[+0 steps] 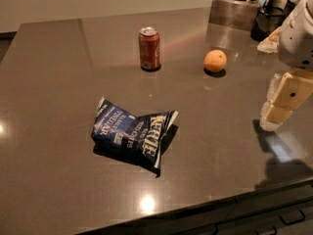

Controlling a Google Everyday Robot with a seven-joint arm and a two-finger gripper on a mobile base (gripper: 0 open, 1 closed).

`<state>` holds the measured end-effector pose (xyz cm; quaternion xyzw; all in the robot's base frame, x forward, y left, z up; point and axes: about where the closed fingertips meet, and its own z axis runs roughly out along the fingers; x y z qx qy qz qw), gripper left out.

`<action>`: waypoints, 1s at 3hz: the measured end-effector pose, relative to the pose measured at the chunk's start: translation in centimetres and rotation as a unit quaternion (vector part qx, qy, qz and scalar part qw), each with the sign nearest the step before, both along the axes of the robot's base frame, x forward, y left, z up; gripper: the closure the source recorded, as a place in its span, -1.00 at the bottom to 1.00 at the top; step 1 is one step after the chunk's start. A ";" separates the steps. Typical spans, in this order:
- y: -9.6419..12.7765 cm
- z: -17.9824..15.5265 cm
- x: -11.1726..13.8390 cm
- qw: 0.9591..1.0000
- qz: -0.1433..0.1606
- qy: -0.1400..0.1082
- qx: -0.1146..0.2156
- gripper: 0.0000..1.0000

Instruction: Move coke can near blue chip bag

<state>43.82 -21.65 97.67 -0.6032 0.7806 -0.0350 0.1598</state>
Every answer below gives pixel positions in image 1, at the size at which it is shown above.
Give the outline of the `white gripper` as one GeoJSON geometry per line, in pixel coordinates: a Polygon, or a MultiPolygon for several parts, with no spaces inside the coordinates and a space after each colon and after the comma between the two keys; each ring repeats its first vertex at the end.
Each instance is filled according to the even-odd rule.
{"type": "Polygon", "coordinates": [[[274,131],[313,93],[313,0],[300,0],[284,20],[278,56],[291,70],[275,73],[260,113],[260,127],[274,131]]]}

